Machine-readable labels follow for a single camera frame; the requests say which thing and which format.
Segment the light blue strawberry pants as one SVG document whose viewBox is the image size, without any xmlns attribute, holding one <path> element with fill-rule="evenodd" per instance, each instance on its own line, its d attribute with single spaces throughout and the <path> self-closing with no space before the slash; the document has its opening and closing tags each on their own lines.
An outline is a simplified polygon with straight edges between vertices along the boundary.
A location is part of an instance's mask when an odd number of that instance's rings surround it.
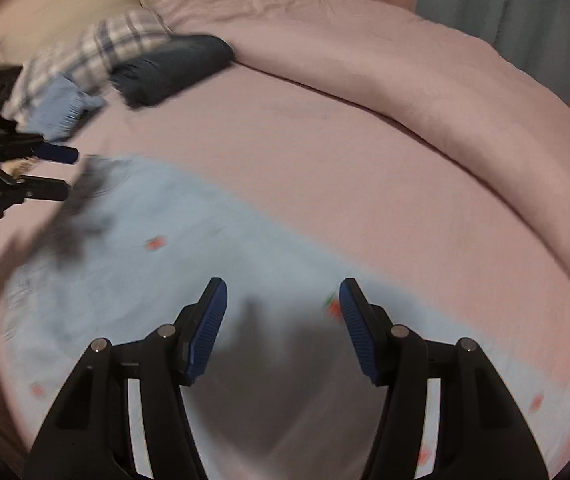
<svg viewBox="0 0 570 480">
<path fill-rule="evenodd" d="M 383 409 L 345 278 L 419 335 L 474 329 L 227 192 L 142 157 L 92 157 L 60 206 L 0 222 L 0 370 L 30 436 L 92 340 L 170 339 L 217 479 L 353 479 Z"/>
</svg>

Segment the small light blue shorts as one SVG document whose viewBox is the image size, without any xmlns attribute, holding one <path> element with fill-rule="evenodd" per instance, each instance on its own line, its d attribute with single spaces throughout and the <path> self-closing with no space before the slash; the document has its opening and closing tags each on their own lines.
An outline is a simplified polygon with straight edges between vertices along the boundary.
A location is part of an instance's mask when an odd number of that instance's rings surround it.
<svg viewBox="0 0 570 480">
<path fill-rule="evenodd" d="M 75 81 L 59 74 L 46 86 L 40 103 L 29 112 L 22 131 L 39 133 L 48 142 L 66 142 L 105 104 L 102 96 L 85 92 Z"/>
</svg>

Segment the plaid pillow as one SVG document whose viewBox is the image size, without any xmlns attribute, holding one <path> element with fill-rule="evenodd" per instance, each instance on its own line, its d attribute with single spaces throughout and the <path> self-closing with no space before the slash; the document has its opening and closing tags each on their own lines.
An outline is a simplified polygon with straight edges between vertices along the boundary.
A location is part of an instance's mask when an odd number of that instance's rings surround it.
<svg viewBox="0 0 570 480">
<path fill-rule="evenodd" d="M 93 93 L 107 83 L 117 65 L 169 40 L 169 28 L 150 10 L 129 10 L 105 18 L 75 38 L 58 41 L 23 62 L 1 115 L 23 127 L 57 76 L 64 75 L 82 91 Z"/>
</svg>

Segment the folded dark blue jeans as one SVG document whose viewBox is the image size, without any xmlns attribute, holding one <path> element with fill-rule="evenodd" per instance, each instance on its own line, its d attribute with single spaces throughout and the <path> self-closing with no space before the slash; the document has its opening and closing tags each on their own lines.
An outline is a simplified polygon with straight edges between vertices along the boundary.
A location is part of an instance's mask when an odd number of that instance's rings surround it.
<svg viewBox="0 0 570 480">
<path fill-rule="evenodd" d="M 211 35 L 174 35 L 161 46 L 117 65 L 110 82 L 128 107 L 156 106 L 225 70 L 233 48 Z"/>
</svg>

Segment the pink bed sheet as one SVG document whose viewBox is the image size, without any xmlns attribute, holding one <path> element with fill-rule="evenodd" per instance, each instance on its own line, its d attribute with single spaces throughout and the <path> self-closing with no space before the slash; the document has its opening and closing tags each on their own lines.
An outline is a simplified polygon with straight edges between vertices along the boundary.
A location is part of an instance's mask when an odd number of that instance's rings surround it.
<svg viewBox="0 0 570 480">
<path fill-rule="evenodd" d="M 115 91 L 74 137 L 62 204 L 0 221 L 0 384 L 35 440 L 94 338 L 171 322 L 207 282 L 229 307 L 186 390 L 214 479 L 355 479 L 384 391 L 336 306 L 356 278 L 419 335 L 476 339 L 551 474 L 570 459 L 570 277 L 468 171 L 362 108 L 242 66 L 129 110 Z"/>
</svg>

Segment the pink duvet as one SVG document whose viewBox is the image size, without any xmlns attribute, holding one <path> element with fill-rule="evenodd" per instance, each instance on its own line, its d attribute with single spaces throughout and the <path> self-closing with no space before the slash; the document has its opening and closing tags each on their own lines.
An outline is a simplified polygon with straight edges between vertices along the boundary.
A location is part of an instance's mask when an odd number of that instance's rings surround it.
<svg viewBox="0 0 570 480">
<path fill-rule="evenodd" d="M 570 273 L 570 108 L 486 42 L 373 0 L 148 0 L 244 64 L 384 115 L 488 183 Z"/>
</svg>

